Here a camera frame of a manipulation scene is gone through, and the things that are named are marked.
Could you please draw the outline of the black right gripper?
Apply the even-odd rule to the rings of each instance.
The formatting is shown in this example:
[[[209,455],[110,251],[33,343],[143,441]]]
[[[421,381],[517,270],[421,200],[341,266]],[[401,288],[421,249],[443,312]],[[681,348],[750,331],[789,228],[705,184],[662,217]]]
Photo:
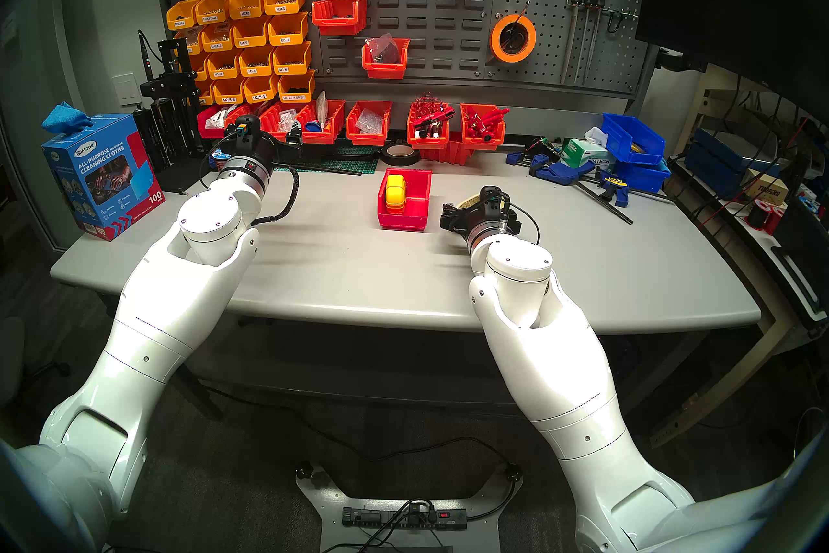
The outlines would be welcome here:
[[[521,222],[517,220],[517,213],[509,209],[506,220],[503,220],[502,208],[502,202],[477,202],[465,207],[444,203],[440,227],[461,236],[473,236],[481,230],[518,235],[521,232]]]

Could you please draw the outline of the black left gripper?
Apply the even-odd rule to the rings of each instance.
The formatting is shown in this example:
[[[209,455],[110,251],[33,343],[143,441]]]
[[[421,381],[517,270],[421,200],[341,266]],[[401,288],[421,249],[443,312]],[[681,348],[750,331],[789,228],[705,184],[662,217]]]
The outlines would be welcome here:
[[[285,142],[275,137],[228,137],[222,141],[222,168],[276,168],[289,160],[289,148],[302,147],[302,127],[285,132]]]

